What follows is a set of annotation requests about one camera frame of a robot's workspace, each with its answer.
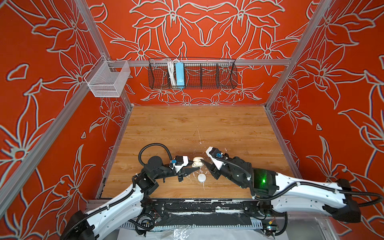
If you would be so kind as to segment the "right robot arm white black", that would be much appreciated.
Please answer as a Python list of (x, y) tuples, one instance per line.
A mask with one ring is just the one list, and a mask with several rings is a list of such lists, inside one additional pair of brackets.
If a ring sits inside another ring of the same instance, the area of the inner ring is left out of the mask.
[(363, 207), (384, 200), (381, 194), (353, 191), (349, 181), (344, 179), (332, 183), (296, 179), (275, 171), (253, 168), (238, 157), (215, 159), (212, 164), (204, 164), (216, 180), (223, 176), (240, 188), (249, 189), (264, 215), (313, 212), (345, 223), (359, 223)]

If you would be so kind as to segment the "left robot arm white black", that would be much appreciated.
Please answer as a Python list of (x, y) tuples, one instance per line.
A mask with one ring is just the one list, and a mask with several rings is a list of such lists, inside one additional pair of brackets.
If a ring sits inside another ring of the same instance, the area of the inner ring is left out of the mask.
[[(143, 162), (143, 152), (155, 146), (162, 147), (167, 152), (169, 164), (165, 165), (159, 156), (151, 157), (147, 163)], [(158, 188), (157, 180), (177, 177), (182, 182), (185, 177), (203, 166), (202, 162), (191, 161), (187, 156), (173, 158), (170, 150), (160, 143), (143, 147), (138, 160), (143, 169), (132, 177), (132, 184), (100, 207), (87, 213), (78, 211), (73, 214), (61, 234), (62, 240), (102, 240), (126, 222), (150, 231), (155, 226), (155, 221), (145, 209), (152, 205), (149, 196)]]

